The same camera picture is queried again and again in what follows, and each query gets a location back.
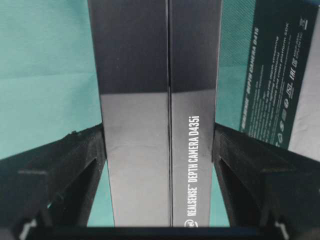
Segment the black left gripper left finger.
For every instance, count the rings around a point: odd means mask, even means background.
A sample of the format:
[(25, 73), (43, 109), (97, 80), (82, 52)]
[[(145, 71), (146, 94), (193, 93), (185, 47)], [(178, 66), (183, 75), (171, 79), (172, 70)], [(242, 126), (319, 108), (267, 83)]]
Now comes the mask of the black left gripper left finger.
[(86, 226), (105, 165), (101, 125), (0, 161), (0, 226), (47, 210), (45, 223)]

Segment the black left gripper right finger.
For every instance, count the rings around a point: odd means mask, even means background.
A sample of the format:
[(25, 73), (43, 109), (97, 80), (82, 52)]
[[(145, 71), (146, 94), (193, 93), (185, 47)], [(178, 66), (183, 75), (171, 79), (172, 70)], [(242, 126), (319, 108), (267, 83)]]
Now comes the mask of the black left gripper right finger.
[(217, 124), (213, 164), (231, 226), (319, 227), (318, 161)]

